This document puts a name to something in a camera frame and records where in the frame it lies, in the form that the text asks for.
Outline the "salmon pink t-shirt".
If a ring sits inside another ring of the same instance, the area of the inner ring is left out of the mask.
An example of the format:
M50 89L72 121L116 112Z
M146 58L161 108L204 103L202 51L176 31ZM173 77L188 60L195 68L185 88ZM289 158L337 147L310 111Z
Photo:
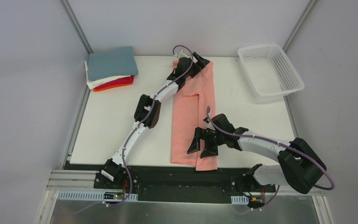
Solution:
M215 116L215 91L213 66L210 62L194 78L188 77L184 87L173 95L172 136L170 163L195 167L197 171L217 169L217 158L201 158L201 151L188 154L195 128L205 129L203 119L210 107L211 117Z

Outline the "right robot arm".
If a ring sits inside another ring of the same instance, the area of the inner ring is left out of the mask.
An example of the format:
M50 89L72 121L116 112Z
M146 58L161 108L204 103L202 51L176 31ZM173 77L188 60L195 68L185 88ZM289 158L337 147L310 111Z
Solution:
M195 128L188 154L201 152L200 158L216 157L219 146L251 152L274 160L276 165L254 165L238 180L242 191L258 191L266 185L286 185L308 194L324 175L327 167L310 145L301 138L292 141L271 139L247 128L235 128L225 114L204 119L206 128Z

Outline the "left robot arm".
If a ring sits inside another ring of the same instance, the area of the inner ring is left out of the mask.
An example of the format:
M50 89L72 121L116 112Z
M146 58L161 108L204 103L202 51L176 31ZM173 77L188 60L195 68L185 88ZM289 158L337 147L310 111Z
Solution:
M185 86L188 77L196 77L210 63L209 60L201 57L196 52L193 52L190 57L180 57L176 68L172 70L164 85L154 95L141 95L134 112L134 123L130 133L120 148L115 151L100 170L101 175L106 178L105 181L111 188L120 188L124 179L130 177L126 158L137 140L147 130L156 126L163 99L171 97L181 90Z

